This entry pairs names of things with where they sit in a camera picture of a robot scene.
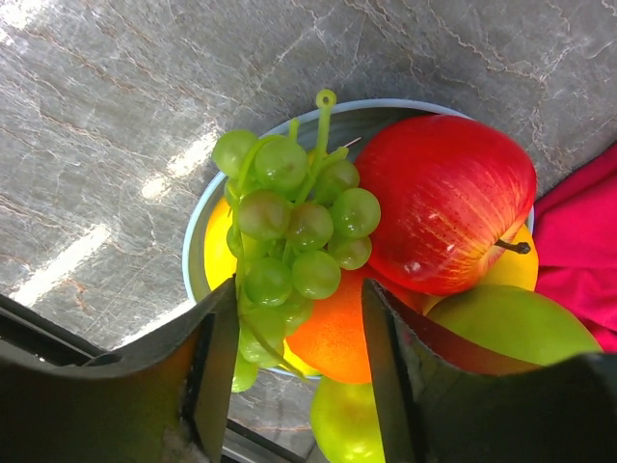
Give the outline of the red fake apple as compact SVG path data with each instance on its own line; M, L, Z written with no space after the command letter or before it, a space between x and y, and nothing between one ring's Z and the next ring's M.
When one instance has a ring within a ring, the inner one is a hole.
M513 242L536 197L530 156L504 133L423 115L375 135L355 165L381 206L369 265L409 290L450 295L476 285Z

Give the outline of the yellow fake mango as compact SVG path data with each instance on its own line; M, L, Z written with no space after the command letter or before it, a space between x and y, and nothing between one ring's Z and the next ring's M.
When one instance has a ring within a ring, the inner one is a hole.
M483 285L509 285L527 290L535 289L539 258L529 227L521 225L513 241L515 243L526 242L530 251L526 254L518 254L503 250L499 256L492 256L484 262L482 276L476 279L471 286L467 286L466 290Z

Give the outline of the yellow fake banana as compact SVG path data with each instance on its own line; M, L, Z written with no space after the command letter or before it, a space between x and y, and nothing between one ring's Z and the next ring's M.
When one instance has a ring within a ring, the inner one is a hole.
M228 229L231 227L231 216L228 202L225 198L219 200L213 208L207 221L204 236L204 272L208 285L215 289L236 270L236 257L227 245ZM311 315L312 305L300 305L286 309L285 334L294 333Z

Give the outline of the green fake pear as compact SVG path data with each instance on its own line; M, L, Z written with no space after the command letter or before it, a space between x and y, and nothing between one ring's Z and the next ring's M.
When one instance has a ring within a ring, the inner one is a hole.
M371 383L323 377L310 407L317 446L329 462L386 461Z

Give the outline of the fake orange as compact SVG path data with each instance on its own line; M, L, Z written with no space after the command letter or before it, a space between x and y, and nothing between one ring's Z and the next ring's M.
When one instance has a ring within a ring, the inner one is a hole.
M341 383L371 381L362 319L362 284L373 279L411 310L422 313L429 296L399 286L365 266L344 270L334 295L313 302L312 314L284 340L284 358L303 372Z

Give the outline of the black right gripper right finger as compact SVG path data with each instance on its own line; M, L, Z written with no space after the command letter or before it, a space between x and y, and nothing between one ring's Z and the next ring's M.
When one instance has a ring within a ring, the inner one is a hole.
M616 358L538 367L496 353L362 284L369 366L388 462L612 462Z

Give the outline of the green fake lime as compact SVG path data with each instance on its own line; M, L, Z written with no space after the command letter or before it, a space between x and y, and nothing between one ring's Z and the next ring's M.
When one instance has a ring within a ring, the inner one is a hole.
M443 298L427 316L482 347L539 366L604 351L567 309L517 286L476 286Z

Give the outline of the green fake grapes bunch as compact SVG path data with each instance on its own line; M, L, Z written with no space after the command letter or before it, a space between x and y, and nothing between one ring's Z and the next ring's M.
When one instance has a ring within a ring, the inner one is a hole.
M381 220L377 198L360 186L346 146L328 150L333 91L316 95L315 145L298 141L301 123L259 137L235 129L216 142L212 159L226 176L240 333L231 389L249 390L262 368L292 365L285 341L338 290L342 273L364 266Z

